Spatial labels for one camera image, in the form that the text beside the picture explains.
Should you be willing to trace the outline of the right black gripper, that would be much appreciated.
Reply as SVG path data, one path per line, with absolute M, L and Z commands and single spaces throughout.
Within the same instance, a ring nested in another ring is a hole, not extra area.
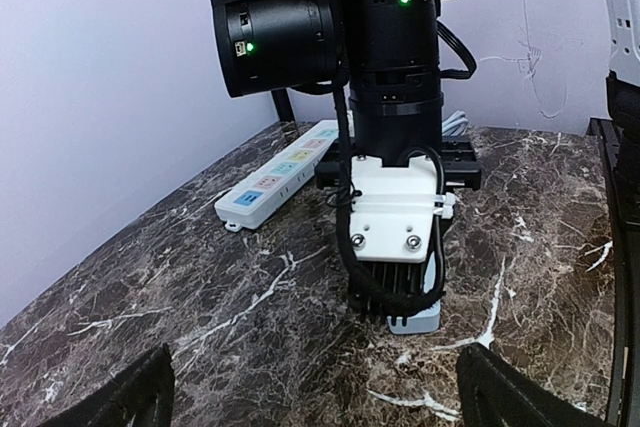
M 476 62 L 440 22 L 444 0 L 211 0 L 228 93 L 349 89 L 352 155 L 400 167 L 431 148 L 452 186 L 478 189 L 471 144 L 441 128 L 445 79 L 469 79 Z

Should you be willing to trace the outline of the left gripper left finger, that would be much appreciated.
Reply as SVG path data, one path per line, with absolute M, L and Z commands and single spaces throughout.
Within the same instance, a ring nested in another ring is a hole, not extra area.
M 169 346 L 161 344 L 41 426 L 169 426 L 174 396 L 172 356 Z

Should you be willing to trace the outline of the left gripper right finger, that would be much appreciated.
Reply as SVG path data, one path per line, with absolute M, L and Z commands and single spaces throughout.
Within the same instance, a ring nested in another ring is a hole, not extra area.
M 482 345 L 464 347 L 456 363 L 466 426 L 605 426 L 544 390 Z

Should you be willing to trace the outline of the blue-grey power strip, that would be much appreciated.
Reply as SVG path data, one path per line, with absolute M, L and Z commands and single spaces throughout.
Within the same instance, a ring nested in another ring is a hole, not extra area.
M 436 332 L 440 327 L 441 302 L 410 317 L 386 318 L 387 326 L 394 335 L 421 335 Z

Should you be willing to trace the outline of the white colourful power strip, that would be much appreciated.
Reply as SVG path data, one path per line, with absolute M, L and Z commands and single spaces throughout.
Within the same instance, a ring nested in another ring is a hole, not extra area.
M 215 202 L 226 230 L 255 230 L 314 176 L 338 137 L 335 120 L 322 120 Z

